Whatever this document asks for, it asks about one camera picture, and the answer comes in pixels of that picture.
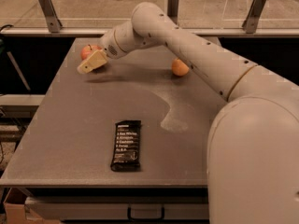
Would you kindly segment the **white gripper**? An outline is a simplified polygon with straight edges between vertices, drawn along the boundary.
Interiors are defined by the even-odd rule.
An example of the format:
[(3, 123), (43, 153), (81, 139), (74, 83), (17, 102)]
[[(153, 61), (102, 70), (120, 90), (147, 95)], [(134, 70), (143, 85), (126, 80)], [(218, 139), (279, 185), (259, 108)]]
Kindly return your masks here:
[(85, 53), (81, 59), (81, 63), (78, 66), (77, 70), (80, 74), (90, 73), (92, 70), (97, 69), (107, 63), (107, 56), (109, 58), (117, 58), (119, 55), (115, 39), (114, 31), (107, 31), (100, 38), (100, 47), (101, 49), (95, 49), (90, 52)]

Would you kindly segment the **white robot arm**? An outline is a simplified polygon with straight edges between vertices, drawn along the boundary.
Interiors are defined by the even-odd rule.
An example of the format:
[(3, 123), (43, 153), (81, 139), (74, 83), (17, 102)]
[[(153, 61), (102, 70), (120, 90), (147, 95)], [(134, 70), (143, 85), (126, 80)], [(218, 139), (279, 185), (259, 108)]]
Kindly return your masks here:
[(226, 106), (207, 141), (210, 224), (299, 224), (299, 88), (257, 63), (179, 28), (141, 3), (81, 62), (89, 73), (109, 59), (163, 45)]

